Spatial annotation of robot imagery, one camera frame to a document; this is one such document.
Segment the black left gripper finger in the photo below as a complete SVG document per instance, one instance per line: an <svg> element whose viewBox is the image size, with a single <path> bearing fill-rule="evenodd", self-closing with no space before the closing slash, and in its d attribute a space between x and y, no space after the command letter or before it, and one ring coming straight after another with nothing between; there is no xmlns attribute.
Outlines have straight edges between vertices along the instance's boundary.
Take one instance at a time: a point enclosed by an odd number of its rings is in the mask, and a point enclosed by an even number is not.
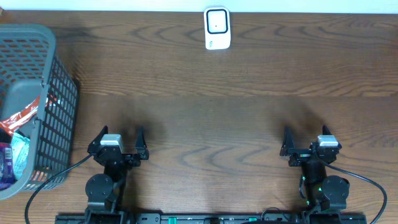
<svg viewBox="0 0 398 224"><path fill-rule="evenodd" d="M137 151L137 155L139 156L140 160L148 160L149 159L149 150L146 144L146 140L144 137L144 128L141 126L138 131L136 143L135 143L135 150Z"/></svg>
<svg viewBox="0 0 398 224"><path fill-rule="evenodd" d="M92 142L89 143L87 149L87 152L89 154L97 154L101 150L102 148L101 140L105 134L108 134L107 126L104 126L102 130L99 132L99 134L94 138L94 140L92 140Z"/></svg>

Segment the mint green snack packet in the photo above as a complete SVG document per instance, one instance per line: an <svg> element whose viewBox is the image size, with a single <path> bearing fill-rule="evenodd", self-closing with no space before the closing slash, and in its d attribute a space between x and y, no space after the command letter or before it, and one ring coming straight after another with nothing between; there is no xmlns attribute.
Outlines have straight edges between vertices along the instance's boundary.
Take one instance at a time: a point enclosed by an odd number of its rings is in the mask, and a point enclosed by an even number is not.
<svg viewBox="0 0 398 224"><path fill-rule="evenodd" d="M16 180L19 180L26 168L29 155L30 139L15 133L11 141L13 173Z"/></svg>

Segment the red orange snack bar wrapper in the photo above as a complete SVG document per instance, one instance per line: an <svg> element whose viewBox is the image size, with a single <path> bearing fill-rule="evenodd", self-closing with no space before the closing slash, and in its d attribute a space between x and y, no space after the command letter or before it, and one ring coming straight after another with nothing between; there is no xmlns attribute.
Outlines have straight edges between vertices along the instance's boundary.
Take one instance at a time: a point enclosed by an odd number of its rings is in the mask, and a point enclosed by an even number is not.
<svg viewBox="0 0 398 224"><path fill-rule="evenodd" d="M37 113L39 109L40 97L38 96L33 102L28 104L22 111L17 112L7 119L1 121L1 129L9 136L14 133L23 125L28 123Z"/></svg>

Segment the purple Carefree packet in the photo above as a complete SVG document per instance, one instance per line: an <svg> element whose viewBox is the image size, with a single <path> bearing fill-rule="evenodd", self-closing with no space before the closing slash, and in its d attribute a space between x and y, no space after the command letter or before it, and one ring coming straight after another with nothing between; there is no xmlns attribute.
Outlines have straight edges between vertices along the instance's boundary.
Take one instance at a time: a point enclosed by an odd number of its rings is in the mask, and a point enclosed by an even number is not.
<svg viewBox="0 0 398 224"><path fill-rule="evenodd" d="M12 147L8 143L1 143L1 190L7 189L14 184L15 175L13 170Z"/></svg>

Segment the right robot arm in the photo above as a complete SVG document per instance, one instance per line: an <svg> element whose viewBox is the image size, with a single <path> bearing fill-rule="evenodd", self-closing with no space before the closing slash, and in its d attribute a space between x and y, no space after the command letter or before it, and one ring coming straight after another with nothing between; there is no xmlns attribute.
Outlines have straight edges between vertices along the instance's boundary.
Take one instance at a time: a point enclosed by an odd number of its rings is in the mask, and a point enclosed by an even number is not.
<svg viewBox="0 0 398 224"><path fill-rule="evenodd" d="M346 208L349 182L337 175L326 174L326 166L336 160L340 149L341 144L327 126L322 127L322 134L305 149L295 146L290 128L285 128L280 155L289 158L290 167L302 170L299 192L307 200L308 210L303 212L307 223L317 215L339 215Z"/></svg>

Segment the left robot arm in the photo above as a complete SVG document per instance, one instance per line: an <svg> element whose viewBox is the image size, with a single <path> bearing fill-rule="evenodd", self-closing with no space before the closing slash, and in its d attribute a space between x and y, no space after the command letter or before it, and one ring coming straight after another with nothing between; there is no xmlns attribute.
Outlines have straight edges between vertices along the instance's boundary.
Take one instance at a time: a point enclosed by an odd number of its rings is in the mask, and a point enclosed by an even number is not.
<svg viewBox="0 0 398 224"><path fill-rule="evenodd" d="M89 144L88 153L104 167L102 174L92 176L86 183L88 206L83 222L86 224L135 223L135 215L122 208L127 173L148 160L149 150L144 138L144 128L139 128L135 154L123 152L123 141L119 134L108 133L105 126Z"/></svg>

